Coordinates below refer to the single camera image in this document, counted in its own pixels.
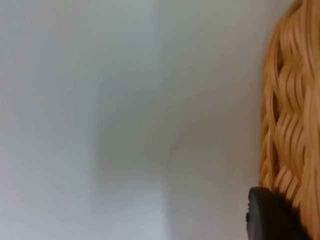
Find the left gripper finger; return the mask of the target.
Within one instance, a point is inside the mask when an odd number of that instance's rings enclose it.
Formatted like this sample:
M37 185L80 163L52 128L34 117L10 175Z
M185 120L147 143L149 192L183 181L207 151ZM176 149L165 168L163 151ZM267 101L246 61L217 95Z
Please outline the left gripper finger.
M310 239L284 200L260 186L252 187L248 193L246 231L249 240Z

